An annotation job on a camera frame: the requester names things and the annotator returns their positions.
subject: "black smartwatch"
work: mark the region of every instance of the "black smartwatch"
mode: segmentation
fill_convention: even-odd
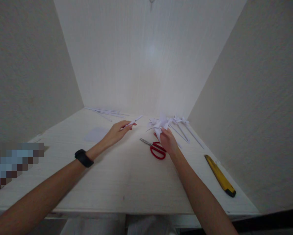
[[[87,168],[93,165],[93,161],[90,158],[88,158],[83,149],[75,152],[75,158],[78,159],[81,162],[81,164]]]

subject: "white backdrop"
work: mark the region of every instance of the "white backdrop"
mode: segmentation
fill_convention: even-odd
[[[86,107],[185,117],[246,3],[54,2]]]

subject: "white wall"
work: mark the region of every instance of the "white wall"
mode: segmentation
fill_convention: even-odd
[[[189,120],[261,212],[293,208],[293,0],[247,2]]]
[[[54,2],[0,1],[0,142],[26,142],[82,107]]]
[[[54,1],[85,106],[185,117],[246,2]]]

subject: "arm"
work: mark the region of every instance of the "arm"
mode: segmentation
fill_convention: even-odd
[[[86,155],[91,160],[96,159],[131,130],[132,125],[121,130],[129,123],[121,121],[114,124]],[[85,169],[76,159],[35,187],[0,216],[0,234],[27,234],[60,202]]]
[[[169,153],[192,209],[206,234],[238,234],[221,205],[183,156],[169,129],[162,128],[161,144]]]

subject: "left hand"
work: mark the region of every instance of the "left hand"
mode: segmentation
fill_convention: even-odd
[[[127,126],[126,125],[131,123],[130,121],[120,121],[118,123],[115,123],[112,128],[109,130],[109,132],[104,136],[104,138],[100,141],[107,145],[107,147],[111,147],[112,145],[116,144],[118,141],[120,141],[124,135],[129,131],[132,130],[132,125]]]

